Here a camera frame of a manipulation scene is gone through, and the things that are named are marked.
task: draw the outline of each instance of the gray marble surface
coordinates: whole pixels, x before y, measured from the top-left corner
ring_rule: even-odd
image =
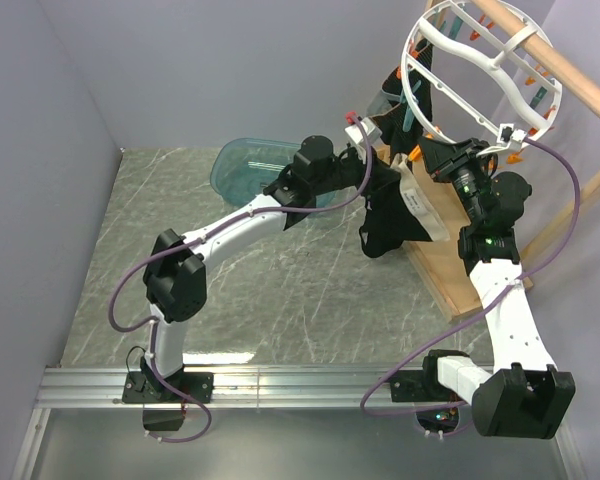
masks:
[[[65,348],[65,366],[124,365],[147,328],[121,335],[107,322],[110,293],[146,258],[156,236],[200,228],[234,210],[209,184],[217,149],[128,150]],[[340,198],[347,192],[340,192]],[[362,200],[305,219],[211,272],[208,301],[191,319],[187,353],[213,363],[397,361],[449,324],[402,250],[376,260],[360,250]],[[123,324],[147,314],[141,275],[123,291]],[[491,361],[484,324],[439,344]]]

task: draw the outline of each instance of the wooden beam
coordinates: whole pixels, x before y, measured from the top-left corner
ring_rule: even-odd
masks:
[[[600,170],[581,190],[580,213],[586,213],[600,200]],[[522,250],[521,258],[527,268],[533,266],[541,255],[562,235],[565,234],[571,215],[573,201],[565,206],[531,242]]]
[[[473,3],[511,36],[524,27],[524,24],[498,0],[473,0]],[[521,46],[600,118],[598,85],[538,35],[531,35]]]

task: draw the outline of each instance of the wall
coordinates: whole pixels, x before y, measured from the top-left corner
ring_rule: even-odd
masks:
[[[543,28],[554,46],[600,85],[600,1],[557,0]],[[542,141],[567,157],[584,186],[600,168],[600,120],[566,93],[555,126]],[[573,198],[555,160],[531,150],[525,157],[516,170],[534,192],[517,228],[521,245]],[[600,203],[581,218],[572,242],[535,282],[534,317],[558,368],[575,377],[569,423],[589,477],[600,479]]]
[[[60,359],[118,163],[42,8],[0,0],[0,479]]]
[[[336,144],[344,141],[344,114],[365,111],[399,63],[425,4],[41,3],[125,147],[222,146],[249,136],[298,142],[316,132]],[[512,3],[541,22],[553,1]],[[466,62],[460,75],[456,66],[456,78],[469,80],[490,113],[501,95],[498,87],[486,75],[476,82],[475,68]],[[436,70],[442,69],[450,67],[436,62]],[[437,118],[447,113],[446,104],[436,109]],[[453,127],[460,122],[446,123],[458,134]]]

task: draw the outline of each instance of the metal frame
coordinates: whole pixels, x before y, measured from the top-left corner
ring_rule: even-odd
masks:
[[[211,409],[235,408],[358,408],[360,398],[390,365],[227,365],[190,366],[186,371],[214,374]],[[410,366],[405,369],[419,369]],[[121,402],[124,368],[48,368],[31,415],[12,480],[31,478],[53,409],[179,409],[180,404],[125,405]],[[409,408],[392,403],[389,386],[381,388],[368,407]],[[586,478],[568,425],[556,435],[556,445],[569,479]]]

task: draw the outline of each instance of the purple cable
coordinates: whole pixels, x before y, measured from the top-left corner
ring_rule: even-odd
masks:
[[[337,210],[339,208],[346,207],[347,205],[352,203],[356,198],[358,198],[362,194],[364,189],[366,188],[366,186],[369,183],[369,180],[371,178],[371,168],[373,166],[373,151],[371,149],[371,142],[369,141],[369,137],[367,136],[367,133],[366,133],[364,127],[362,126],[362,123],[360,122],[360,120],[358,120],[357,115],[355,115],[355,114],[348,115],[347,118],[350,118],[353,121],[353,123],[358,127],[358,129],[360,130],[360,134],[362,135],[362,139],[364,140],[365,150],[366,150],[366,168],[365,168],[365,172],[364,172],[364,177],[362,179],[362,183],[360,184],[360,187],[358,187],[356,192],[349,199],[347,199],[344,202],[339,203],[337,205],[333,205],[330,207],[320,207],[320,208],[297,208],[297,207],[282,207],[282,206],[281,207],[256,208],[252,212],[245,212],[245,213],[236,215],[235,217],[228,219],[226,222],[224,222],[221,225],[218,225],[216,228],[210,230],[207,233],[206,238],[210,239],[210,238],[214,237],[215,235],[217,235],[218,233],[220,233],[221,231],[223,231],[224,229],[226,229],[227,227],[233,225],[234,223],[239,222],[240,220],[243,220],[247,217],[250,217],[253,215],[258,215],[260,213],[267,213],[267,212],[283,212],[283,213],[330,212],[332,210]],[[149,258],[143,260],[136,266],[129,269],[129,271],[127,271],[127,273],[125,273],[122,276],[122,278],[118,281],[118,284],[114,288],[111,298],[109,300],[108,318],[109,318],[109,324],[111,325],[111,328],[113,328],[114,330],[116,330],[120,333],[130,333],[130,332],[133,332],[133,331],[137,330],[138,328],[142,327],[143,325],[146,325],[150,321],[154,320],[155,323],[152,325],[151,333],[150,333],[151,340],[150,340],[149,353],[153,354],[155,356],[156,333],[157,333],[157,329],[158,329],[158,322],[160,321],[160,319],[158,317],[156,317],[155,315],[149,315],[146,318],[144,318],[143,320],[136,323],[135,325],[131,325],[129,327],[124,327],[124,326],[120,325],[115,319],[114,308],[115,308],[116,300],[118,299],[120,292],[122,291],[122,289],[124,288],[126,283],[129,281],[129,279],[133,275],[135,275],[141,268],[145,267],[149,263],[155,262],[156,260],[160,260],[162,258],[168,257],[169,255],[173,255],[174,253],[181,252],[181,251],[186,250],[191,247],[195,247],[197,245],[200,245],[201,243],[202,243],[202,239],[196,238],[196,239],[194,239],[188,243],[185,243],[183,245],[178,245],[177,247],[169,248],[167,250],[163,250],[162,252],[156,253],[155,255],[151,255]],[[177,388],[173,387],[172,385],[170,385],[164,379],[164,377],[160,374],[158,369],[156,368],[155,357],[151,358],[151,370],[153,371],[153,373],[156,376],[156,378],[158,379],[158,381],[167,390],[171,391],[172,393],[175,393],[176,395],[181,397],[183,400],[186,400],[187,402],[192,403],[192,404],[196,405],[197,407],[199,407],[207,416],[207,423],[200,432],[198,432],[195,435],[192,435],[190,437],[164,438],[164,437],[160,437],[159,435],[154,434],[154,433],[150,433],[149,435],[151,437],[156,438],[159,441],[162,441],[165,443],[185,443],[185,442],[189,442],[191,440],[196,440],[197,438],[200,438],[202,435],[204,435],[211,427],[211,421],[212,421],[211,411],[202,402],[197,401],[190,395],[187,395],[186,393],[184,393],[184,392],[178,390]]]
[[[567,242],[571,238],[571,235],[573,234],[573,231],[576,227],[576,222],[578,221],[578,214],[580,213],[580,182],[578,181],[578,176],[576,175],[576,172],[573,169],[573,167],[569,164],[569,162],[560,153],[556,152],[554,149],[552,149],[542,143],[536,142],[535,140],[531,140],[530,138],[526,138],[525,142],[528,143],[529,145],[532,145],[536,148],[539,148],[540,150],[543,150],[543,151],[549,153],[550,155],[553,155],[564,166],[564,168],[569,173],[569,176],[571,177],[571,181],[573,182],[574,201],[573,201],[573,214],[571,216],[571,222],[569,223],[569,228],[567,229],[567,233],[564,235],[560,244],[556,247],[556,249],[553,251],[553,253],[551,253],[551,255],[549,255],[542,263],[540,263],[540,265],[531,269],[528,272],[522,272],[522,275],[520,275],[518,277],[518,280],[523,280],[531,275],[535,275],[540,270],[542,270],[544,267],[549,265],[553,260],[555,260],[555,258],[560,254],[560,252],[562,252],[562,250],[566,246]],[[491,310],[493,310],[500,303],[500,301],[511,291],[512,288],[513,288],[513,285],[507,285],[504,288],[504,290],[502,290],[502,292],[500,292],[500,295],[498,295],[493,300],[493,302],[491,302],[484,310],[475,314],[474,316],[465,320],[464,322],[459,323],[455,327],[447,330],[445,333],[435,337],[432,340],[429,340],[427,343],[425,343],[421,347],[416,348],[413,352],[411,352],[409,355],[407,355],[400,363],[398,363],[391,370],[389,370],[382,377],[380,377],[380,379],[375,384],[373,384],[369,388],[369,390],[366,391],[366,393],[362,397],[362,400],[360,400],[360,408],[362,409],[362,411],[364,411],[365,413],[368,413],[369,415],[376,415],[376,416],[404,415],[404,414],[414,413],[413,410],[406,410],[406,411],[405,410],[386,410],[386,411],[371,412],[366,409],[366,404],[367,404],[367,401],[369,400],[369,397],[371,397],[371,395],[373,395],[385,382],[387,382],[393,375],[395,375],[398,372],[398,370],[400,370],[402,367],[407,365],[409,362],[411,362],[413,359],[415,359],[418,355],[420,355],[421,353],[424,353],[426,350],[433,347],[437,343],[441,342],[445,338],[450,337],[451,335],[459,332],[460,330],[464,330],[465,328],[478,322],[478,320],[481,320],[482,318],[484,318],[485,315],[487,315]],[[437,405],[435,408],[449,408],[449,404]]]

